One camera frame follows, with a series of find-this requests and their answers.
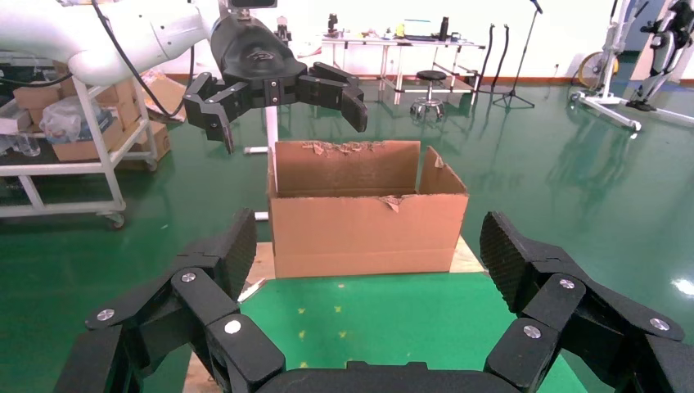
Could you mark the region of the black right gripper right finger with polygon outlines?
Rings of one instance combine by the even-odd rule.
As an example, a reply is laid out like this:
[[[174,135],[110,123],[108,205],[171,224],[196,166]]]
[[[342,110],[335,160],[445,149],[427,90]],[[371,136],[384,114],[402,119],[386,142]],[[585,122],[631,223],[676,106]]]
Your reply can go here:
[[[484,370],[535,392],[562,351],[616,392],[690,392],[693,348],[671,318],[590,278],[559,246],[523,236],[490,211],[480,257],[515,315]]]

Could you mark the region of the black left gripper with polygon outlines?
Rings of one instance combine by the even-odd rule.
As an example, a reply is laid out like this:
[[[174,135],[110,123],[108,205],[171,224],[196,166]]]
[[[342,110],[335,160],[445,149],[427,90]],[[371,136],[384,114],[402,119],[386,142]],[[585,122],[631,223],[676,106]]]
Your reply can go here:
[[[234,152],[231,123],[251,107],[303,102],[339,111],[358,133],[366,131],[359,78],[322,62],[308,72],[259,20],[225,16],[212,30],[210,48],[223,80],[200,73],[183,95],[184,109],[188,123],[221,142],[228,154]]]

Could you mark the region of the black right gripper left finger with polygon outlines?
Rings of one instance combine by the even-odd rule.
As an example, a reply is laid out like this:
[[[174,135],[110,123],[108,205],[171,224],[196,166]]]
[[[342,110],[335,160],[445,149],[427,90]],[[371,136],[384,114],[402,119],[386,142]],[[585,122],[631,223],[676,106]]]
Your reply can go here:
[[[140,392],[165,357],[189,346],[225,392],[257,392],[286,370],[284,354],[241,312],[254,262],[253,210],[192,242],[161,275],[87,317],[54,387],[57,392]]]

